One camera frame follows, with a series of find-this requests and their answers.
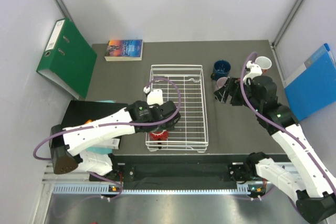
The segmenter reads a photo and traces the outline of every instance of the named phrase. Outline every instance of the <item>red object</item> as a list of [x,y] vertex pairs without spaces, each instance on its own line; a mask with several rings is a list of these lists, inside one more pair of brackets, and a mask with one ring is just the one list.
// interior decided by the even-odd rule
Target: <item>red object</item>
[[149,133],[149,136],[153,141],[166,141],[169,137],[169,132],[168,131],[151,132]]

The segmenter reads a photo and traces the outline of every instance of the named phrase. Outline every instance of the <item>binder label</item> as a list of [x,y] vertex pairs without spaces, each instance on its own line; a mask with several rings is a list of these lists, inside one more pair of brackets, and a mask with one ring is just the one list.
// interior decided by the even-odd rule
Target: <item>binder label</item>
[[54,30],[52,31],[51,37],[49,39],[49,42],[46,47],[47,50],[53,50],[56,44],[56,41],[58,39],[58,36],[62,30],[63,24],[64,24],[64,19],[56,22]]

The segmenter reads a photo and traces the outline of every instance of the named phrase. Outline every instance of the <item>gray table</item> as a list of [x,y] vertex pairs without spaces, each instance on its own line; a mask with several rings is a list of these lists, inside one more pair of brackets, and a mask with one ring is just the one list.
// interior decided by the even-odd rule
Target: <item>gray table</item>
[[[263,151],[282,154],[283,150],[258,124],[254,114],[244,106],[220,104],[213,96],[215,82],[210,79],[213,64],[218,59],[231,63],[230,75],[238,77],[246,57],[257,51],[272,60],[267,75],[278,86],[279,101],[287,104],[284,89],[267,40],[255,41],[195,41],[144,43],[142,61],[106,62],[106,44],[94,44],[98,57],[87,96],[88,101],[115,100],[133,103],[145,100],[143,87],[149,80],[151,65],[203,65],[208,117],[209,146],[205,154],[248,154]],[[149,152],[144,134],[123,136],[117,155],[198,154],[191,151]]]

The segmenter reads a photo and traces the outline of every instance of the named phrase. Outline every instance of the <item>green binder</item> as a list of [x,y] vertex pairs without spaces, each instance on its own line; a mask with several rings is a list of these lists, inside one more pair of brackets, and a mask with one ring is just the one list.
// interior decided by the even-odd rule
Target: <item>green binder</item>
[[37,72],[76,99],[88,93],[97,55],[68,18],[56,21]]

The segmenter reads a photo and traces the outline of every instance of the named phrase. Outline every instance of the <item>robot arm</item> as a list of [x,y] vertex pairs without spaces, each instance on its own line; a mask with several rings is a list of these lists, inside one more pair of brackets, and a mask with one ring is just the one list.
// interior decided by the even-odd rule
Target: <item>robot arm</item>
[[132,125],[132,123],[163,121],[176,111],[176,106],[172,101],[163,103],[162,92],[154,90],[151,94],[148,96],[148,102],[137,101],[115,114],[85,125],[65,129],[62,129],[59,125],[54,126],[52,134],[62,130],[69,131],[63,136],[54,138],[49,143],[54,173],[65,174],[76,169],[103,176],[111,171],[117,172],[118,164],[115,162],[113,155],[88,152],[86,148],[117,136],[174,129],[174,125],[181,117],[179,113],[161,125]]
[[[331,188],[331,186],[336,185],[336,179],[330,174],[308,143],[292,111],[287,106],[278,103],[276,84],[270,77],[260,75],[261,72],[256,67],[251,68],[251,72],[244,77],[243,82],[247,98],[261,115],[285,128],[301,140],[302,144],[299,144],[288,134],[278,130],[263,119],[257,118],[259,124],[268,131],[288,155],[300,178],[294,177],[284,168],[278,166],[265,153],[252,153],[244,162],[243,174],[245,174],[243,180],[261,177],[272,182],[296,203],[298,211],[306,221],[318,223],[336,214],[336,198],[333,188]],[[228,78],[225,85],[215,91],[216,99],[226,103],[230,96],[231,105],[246,105],[239,84],[239,78]],[[328,174],[330,181],[327,181],[316,163]]]

